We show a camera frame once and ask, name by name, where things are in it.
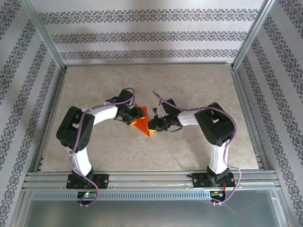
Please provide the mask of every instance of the floor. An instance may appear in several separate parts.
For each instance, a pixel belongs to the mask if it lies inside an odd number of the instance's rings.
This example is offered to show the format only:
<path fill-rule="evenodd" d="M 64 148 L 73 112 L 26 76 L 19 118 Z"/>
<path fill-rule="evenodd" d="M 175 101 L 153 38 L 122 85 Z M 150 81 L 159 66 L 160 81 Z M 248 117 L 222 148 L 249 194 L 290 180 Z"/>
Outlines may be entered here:
<path fill-rule="evenodd" d="M 89 108 L 101 104 L 125 87 L 135 89 L 135 102 L 147 107 L 149 119 L 159 102 L 153 90 L 164 99 L 173 98 L 182 108 L 218 102 L 238 126 L 228 163 L 242 169 L 258 168 L 229 67 L 179 64 L 68 67 L 42 171 L 71 171 L 68 154 L 55 137 L 67 110 L 73 105 Z M 95 171 L 194 170 L 206 169 L 210 145 L 198 126 L 153 132 L 148 137 L 134 126 L 106 120 L 94 126 L 88 155 Z"/>

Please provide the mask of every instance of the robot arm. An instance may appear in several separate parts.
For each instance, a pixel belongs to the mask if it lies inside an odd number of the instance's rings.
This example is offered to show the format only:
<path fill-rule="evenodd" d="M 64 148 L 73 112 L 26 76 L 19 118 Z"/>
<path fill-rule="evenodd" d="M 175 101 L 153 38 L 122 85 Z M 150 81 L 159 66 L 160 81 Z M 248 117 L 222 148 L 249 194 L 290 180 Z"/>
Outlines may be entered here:
<path fill-rule="evenodd" d="M 172 99 L 167 102 L 175 106 Z M 210 104 L 208 106 L 210 109 L 196 111 L 181 111 L 164 102 L 162 106 L 168 115 L 161 118 L 155 115 L 155 118 L 148 123 L 149 130 L 168 131 L 172 125 L 176 125 L 180 129 L 186 125 L 199 125 L 211 145 L 207 178 L 212 186 L 217 185 L 229 172 L 225 164 L 227 163 L 228 148 L 226 148 L 225 156 L 224 150 L 226 143 L 234 134 L 233 123 L 223 113 L 211 110 L 211 108 L 216 108 L 223 111 L 217 103 Z"/>
<path fill-rule="evenodd" d="M 85 185 L 89 185 L 89 182 L 81 175 L 86 176 L 90 180 L 93 179 L 93 167 L 89 162 L 87 154 L 87 144 L 93 126 L 107 119 L 120 120 L 127 125 L 130 125 L 133 121 L 145 117 L 144 111 L 141 108 L 131 108 L 128 106 L 130 101 L 125 102 L 131 97 L 133 97 L 133 93 L 123 89 L 118 97 L 106 100 L 101 107 L 91 109 L 89 113 L 85 114 L 81 126 L 80 139 L 76 149 L 74 145 L 78 135 L 80 118 L 88 109 L 79 109 L 73 106 L 69 108 L 65 115 L 57 131 L 56 137 L 70 154 L 70 160 L 73 164 L 72 174 L 77 180 L 83 182 Z"/>

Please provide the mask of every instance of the glass panel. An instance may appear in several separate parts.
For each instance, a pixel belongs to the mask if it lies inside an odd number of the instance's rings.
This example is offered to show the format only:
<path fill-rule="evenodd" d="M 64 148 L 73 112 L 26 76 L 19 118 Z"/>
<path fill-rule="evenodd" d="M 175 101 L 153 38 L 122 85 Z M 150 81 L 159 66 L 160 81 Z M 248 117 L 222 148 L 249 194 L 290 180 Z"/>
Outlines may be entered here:
<path fill-rule="evenodd" d="M 209 201 L 32 201 L 27 227 L 277 227 L 269 192 L 237 191 L 224 205 Z"/>

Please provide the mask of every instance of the white wall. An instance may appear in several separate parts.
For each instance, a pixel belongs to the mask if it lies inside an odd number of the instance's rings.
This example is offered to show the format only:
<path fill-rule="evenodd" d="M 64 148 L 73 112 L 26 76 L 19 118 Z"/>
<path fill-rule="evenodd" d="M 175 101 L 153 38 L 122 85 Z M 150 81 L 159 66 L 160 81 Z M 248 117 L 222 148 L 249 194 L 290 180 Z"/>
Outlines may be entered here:
<path fill-rule="evenodd" d="M 0 0 L 0 226 L 9 226 L 59 72 L 17 0 Z"/>
<path fill-rule="evenodd" d="M 303 226 L 303 0 L 276 1 L 239 75 L 295 226 Z"/>
<path fill-rule="evenodd" d="M 232 63 L 263 0 L 35 0 L 68 65 Z"/>

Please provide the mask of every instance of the orange paper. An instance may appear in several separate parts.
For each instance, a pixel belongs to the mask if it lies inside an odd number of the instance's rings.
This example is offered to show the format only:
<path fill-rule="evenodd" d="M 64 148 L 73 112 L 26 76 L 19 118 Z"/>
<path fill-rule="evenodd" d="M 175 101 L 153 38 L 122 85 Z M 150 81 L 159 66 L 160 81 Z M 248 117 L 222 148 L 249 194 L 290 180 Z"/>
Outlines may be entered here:
<path fill-rule="evenodd" d="M 145 113 L 145 117 L 143 119 L 138 119 L 133 126 L 135 126 L 137 129 L 144 132 L 146 135 L 150 136 L 150 131 L 147 130 L 147 124 L 148 124 L 148 116 L 147 116 L 147 108 L 146 107 L 140 107 L 137 104 L 135 104 L 136 107 L 143 109 Z"/>

